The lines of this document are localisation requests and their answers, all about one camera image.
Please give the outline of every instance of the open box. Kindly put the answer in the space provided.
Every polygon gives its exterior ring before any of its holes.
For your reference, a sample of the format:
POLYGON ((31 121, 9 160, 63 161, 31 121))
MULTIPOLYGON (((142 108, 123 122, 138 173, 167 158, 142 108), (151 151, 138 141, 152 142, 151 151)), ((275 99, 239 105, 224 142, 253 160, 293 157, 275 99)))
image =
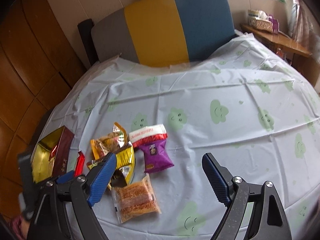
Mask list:
POLYGON ((62 126, 38 142, 32 159, 34 182, 67 172, 69 149, 74 136, 67 127, 62 126))

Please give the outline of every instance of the wall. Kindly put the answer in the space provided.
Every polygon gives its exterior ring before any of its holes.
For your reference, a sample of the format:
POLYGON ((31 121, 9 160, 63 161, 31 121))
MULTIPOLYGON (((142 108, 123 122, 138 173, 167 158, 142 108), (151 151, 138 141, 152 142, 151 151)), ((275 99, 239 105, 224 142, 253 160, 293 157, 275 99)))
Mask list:
MULTIPOLYGON (((89 61, 77 30, 79 22, 92 18, 97 23, 105 16, 138 0, 48 0, 63 32, 71 46, 84 63, 89 61)), ((278 0, 228 0, 234 19, 235 28, 240 30, 240 23, 247 22, 249 9, 264 10, 279 19, 280 28, 287 32, 285 4, 278 0)))
POLYGON ((17 0, 0 25, 0 213, 19 214, 17 154, 85 69, 47 0, 17 0))

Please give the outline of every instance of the headboard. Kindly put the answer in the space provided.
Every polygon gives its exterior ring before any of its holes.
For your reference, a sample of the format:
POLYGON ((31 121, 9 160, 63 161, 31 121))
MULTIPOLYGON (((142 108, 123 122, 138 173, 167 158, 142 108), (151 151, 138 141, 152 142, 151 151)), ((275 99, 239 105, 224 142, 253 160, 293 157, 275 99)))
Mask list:
POLYGON ((100 62, 115 55, 160 67, 205 60, 235 36, 227 0, 141 0, 98 22, 100 62))

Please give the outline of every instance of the beige wall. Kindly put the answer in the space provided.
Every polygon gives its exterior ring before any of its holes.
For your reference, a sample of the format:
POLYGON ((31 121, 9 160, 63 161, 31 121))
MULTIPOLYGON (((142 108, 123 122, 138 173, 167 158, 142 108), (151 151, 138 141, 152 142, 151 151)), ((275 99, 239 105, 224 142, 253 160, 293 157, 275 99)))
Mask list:
MULTIPOLYGON (((48 0, 52 11, 59 22, 71 46, 86 67, 89 60, 86 56, 78 33, 77 24, 92 18, 97 23, 105 16, 138 0, 48 0)), ((278 0, 228 0, 235 28, 240 30, 240 23, 247 22, 249 9, 263 10, 273 14, 280 22, 280 29, 287 32, 286 6, 278 0)))

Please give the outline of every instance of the red and white snack package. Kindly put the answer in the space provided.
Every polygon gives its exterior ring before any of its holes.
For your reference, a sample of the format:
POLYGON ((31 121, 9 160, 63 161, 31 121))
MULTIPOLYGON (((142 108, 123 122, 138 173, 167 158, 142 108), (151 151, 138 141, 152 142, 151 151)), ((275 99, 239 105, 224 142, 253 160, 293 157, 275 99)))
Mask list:
POLYGON ((167 139, 167 137, 167 131, 163 124, 145 126, 129 133, 129 141, 134 148, 146 143, 167 139))

